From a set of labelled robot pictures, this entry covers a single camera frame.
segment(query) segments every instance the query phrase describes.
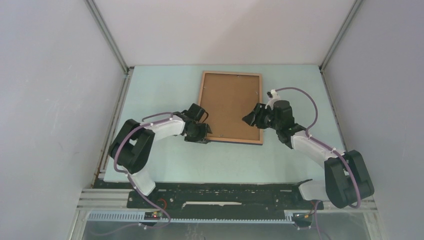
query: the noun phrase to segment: table surface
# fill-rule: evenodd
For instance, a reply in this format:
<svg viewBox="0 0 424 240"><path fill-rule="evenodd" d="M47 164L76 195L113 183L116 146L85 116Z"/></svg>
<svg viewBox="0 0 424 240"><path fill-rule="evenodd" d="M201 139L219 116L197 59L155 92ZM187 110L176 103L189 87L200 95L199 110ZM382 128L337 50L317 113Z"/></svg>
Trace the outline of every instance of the table surface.
<svg viewBox="0 0 424 240"><path fill-rule="evenodd" d="M136 66L131 78L118 129L127 119L188 109L197 103L203 71L262 74L266 92L283 87L305 90L318 106L318 121L311 133L338 149L344 149L327 92L317 65L184 65ZM295 121L305 127L314 120L310 100L300 92L279 92L293 109ZM156 142L146 168L155 182L182 183L294 183L324 179L324 170L300 152L280 143L273 129L263 132L263 145L185 142L182 136ZM127 182L109 158L106 182Z"/></svg>

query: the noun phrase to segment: brown cork surface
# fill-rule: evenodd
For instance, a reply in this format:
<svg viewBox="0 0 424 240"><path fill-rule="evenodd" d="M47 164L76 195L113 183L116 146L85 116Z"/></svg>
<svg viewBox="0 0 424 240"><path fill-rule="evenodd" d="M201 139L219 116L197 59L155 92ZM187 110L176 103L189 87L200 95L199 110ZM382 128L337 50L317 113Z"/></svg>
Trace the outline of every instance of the brown cork surface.
<svg viewBox="0 0 424 240"><path fill-rule="evenodd" d="M212 141L262 144L263 131L242 121L262 101L262 75L204 71L199 105L209 117Z"/></svg>

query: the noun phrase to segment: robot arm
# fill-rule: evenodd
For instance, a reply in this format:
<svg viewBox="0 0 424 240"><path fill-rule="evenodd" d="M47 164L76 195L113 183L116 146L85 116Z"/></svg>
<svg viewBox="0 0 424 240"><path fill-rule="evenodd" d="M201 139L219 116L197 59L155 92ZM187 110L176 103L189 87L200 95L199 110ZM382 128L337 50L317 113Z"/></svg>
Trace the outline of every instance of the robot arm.
<svg viewBox="0 0 424 240"><path fill-rule="evenodd" d="M127 120L115 140L109 147L108 154L117 163L117 165L125 168L123 172L129 174L130 181L139 188L144 195L149 195L156 184L150 177L148 170L145 168L149 159L152 144L166 137L182 135L186 142L207 144L209 140L205 137L211 132L211 128L206 123L200 123L200 119L207 112L197 104L192 104L188 110L182 112L169 112L169 117L153 122L146 123L144 127L139 122L129 119ZM140 128L132 134L128 141L125 138L135 129ZM119 146L123 143L123 147L117 156Z"/></svg>
<svg viewBox="0 0 424 240"><path fill-rule="evenodd" d="M294 186L293 190L299 193L302 199L330 200L338 208L344 208L358 200L352 178L346 175L347 168L342 164L340 157L346 160L354 176L360 199L374 194L373 183L359 152L343 152L308 135L305 127L295 123L288 101L281 100L275 90L267 95L268 103L258 103L251 113L243 117L243 121L259 129L274 129L281 143L304 153L324 169L325 181L307 180Z"/></svg>

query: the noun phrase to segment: purple cable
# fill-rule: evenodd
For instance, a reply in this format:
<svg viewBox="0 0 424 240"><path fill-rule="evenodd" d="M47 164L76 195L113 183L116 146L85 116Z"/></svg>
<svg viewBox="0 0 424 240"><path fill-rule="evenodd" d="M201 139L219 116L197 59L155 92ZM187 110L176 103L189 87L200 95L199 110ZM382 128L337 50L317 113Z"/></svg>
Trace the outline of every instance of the purple cable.
<svg viewBox="0 0 424 240"><path fill-rule="evenodd" d="M168 112L163 112L163 113L158 113L158 114L155 114L155 115L151 115L151 116L148 116L148 117L146 117L146 118L151 118L151 117L155 117L155 116L159 116L159 115L163 115L163 114L168 114ZM129 180L129 182L131 183L131 185L134 187L134 189L137 191L137 193L138 194L140 194L140 196L146 201L146 202L148 202L150 205L152 205L152 207L154 207L154 208L156 208L156 209L158 209L158 210L160 210L162 213L164 213L165 215L166 215L166 217L168 218L168 222L166 222L166 224L164 224L164 225L161 225L161 226L147 226L147 225L142 225L141 223L131 223L131 224L128 224L128 225L125 225L125 226L122 226L122 227L120 227L120 228L118 228L118 229L115 229L115 230L113 230L113 231L110 231L110 232L106 232L106 233L95 233L95 232L91 232L91 234L93 234L93 235L95 235L95 236L107 236L107 235L111 235L111 234L114 234L114 233L116 233L116 232L118 232L118 231L120 231L120 230L122 230L122 229L125 229L125 228L128 228L128 227L133 227L133 226L144 226L145 228L147 228L147 229L161 229L161 228L164 228L164 227L166 227L166 226L168 226L170 223L171 223L171 216L169 215L169 213L167 213L167 211L165 211L163 208L161 208L160 206L158 206L158 205L156 205L156 204L154 204L152 201L150 201L141 191L140 191L140 189L136 186L136 184L134 183L134 181L133 181L133 179L130 177L131 175L129 174L129 172L127 172L126 170L121 170L121 169L118 169L118 158L119 158L119 155L120 155L120 153L121 153L121 151L122 151L122 148L124 147L124 145L130 140L130 138L131 138L131 136L133 135L133 134L135 134L138 130L140 130L140 129L142 129L142 128L145 128L145 127L147 127L147 126L151 126L152 124L154 125L154 124L160 124L160 123L165 123L165 122L168 122L170 119L169 118L165 118L165 119L162 119L162 120L157 120L157 121L154 121L154 122L149 122L149 123L145 123L145 124L142 124L142 125L140 125L140 126L138 126L138 127L136 127L136 128L134 128L132 131L130 131L129 133L128 133L128 135L123 139L123 141L121 142L121 144L119 145L119 147L118 147L118 149L116 150L116 153L115 153L115 157L114 157L114 159L113 159L113 168L115 169L115 171L117 171L118 173L123 173L123 174L126 174L127 175L127 178L128 178L128 180Z"/></svg>
<svg viewBox="0 0 424 240"><path fill-rule="evenodd" d="M170 111L166 111L166 112L161 112L161 113L156 113L156 114L153 114L153 115L150 115L150 116L146 116L141 121L144 122L146 119L157 117L157 116L160 116L160 115L165 115L165 114L169 114L170 118L172 118L174 116L174 113L172 113Z"/></svg>
<svg viewBox="0 0 424 240"><path fill-rule="evenodd" d="M320 227L318 226L318 217L317 217L317 215L318 215L318 214L317 214L318 204L319 204L320 202L321 202L320 200L318 200L318 201L316 201L316 202L315 202L315 207L314 207L313 216L315 217L315 227L316 227L316 231L318 232L319 240L323 240L323 238L321 237L321 229L320 229Z"/></svg>
<svg viewBox="0 0 424 240"><path fill-rule="evenodd" d="M312 124L309 125L306 128L306 131L305 131L306 136L308 138L310 138L312 141L316 142L317 144L319 144L319 145L323 146L324 148L328 149L329 151L332 151L341 160L341 162L343 163L343 165L346 168L347 172L349 173L350 179L352 180L353 188L355 189L356 198L357 198L356 199L356 205L349 204L349 206L352 207L352 208L354 208L354 209L358 209L361 206L361 194L359 192L357 181L356 181L356 179L354 177L354 174L352 173L351 168L349 167L348 162L345 160L345 158L340 153L338 153L337 151L333 150L332 147L330 147L329 145L323 143L322 141L320 141L320 140L312 137L309 134L309 129L311 129L317 123L317 121L318 121L318 107L317 107L317 104L315 103L315 101L311 97L311 95L309 95L307 92L305 92L304 90L302 90L300 88L297 88L297 87L292 87L292 86L290 86L290 87L283 87L283 88L279 88L279 89L277 89L275 91L278 92L278 91L288 90L288 89L296 90L296 91L299 91L299 92L305 94L309 98L309 100L312 102L313 107L315 108L315 119L313 120Z"/></svg>

